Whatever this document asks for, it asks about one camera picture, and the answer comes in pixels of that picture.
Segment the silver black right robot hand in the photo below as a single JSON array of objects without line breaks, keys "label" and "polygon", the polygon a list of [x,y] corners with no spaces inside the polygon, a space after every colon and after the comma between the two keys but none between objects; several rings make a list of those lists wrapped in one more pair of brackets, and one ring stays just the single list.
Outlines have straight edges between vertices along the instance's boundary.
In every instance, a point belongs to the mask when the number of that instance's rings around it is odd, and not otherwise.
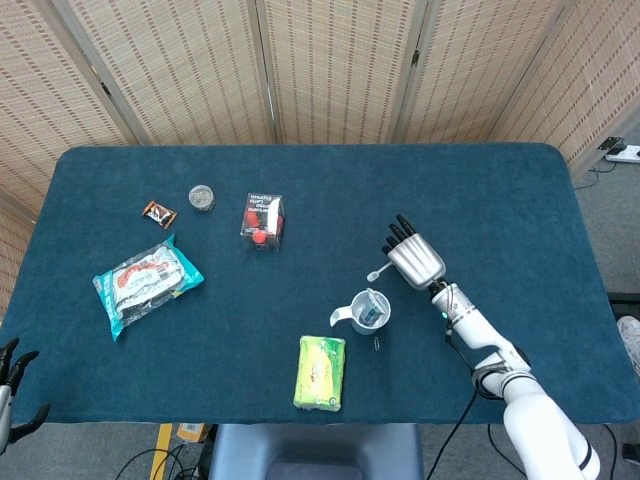
[{"label": "silver black right robot hand", "polygon": [[444,260],[404,216],[397,214],[389,229],[382,251],[412,288],[424,291],[444,280]]}]

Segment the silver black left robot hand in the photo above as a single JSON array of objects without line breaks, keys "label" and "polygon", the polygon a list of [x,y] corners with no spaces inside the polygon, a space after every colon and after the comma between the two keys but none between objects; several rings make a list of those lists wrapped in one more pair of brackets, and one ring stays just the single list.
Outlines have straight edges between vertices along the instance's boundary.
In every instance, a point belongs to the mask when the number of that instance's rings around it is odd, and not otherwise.
[{"label": "silver black left robot hand", "polygon": [[9,445],[36,432],[47,420],[51,404],[39,407],[34,418],[22,425],[13,426],[13,404],[28,364],[39,356],[37,350],[29,351],[12,362],[12,356],[19,345],[14,337],[1,347],[1,454]]}]

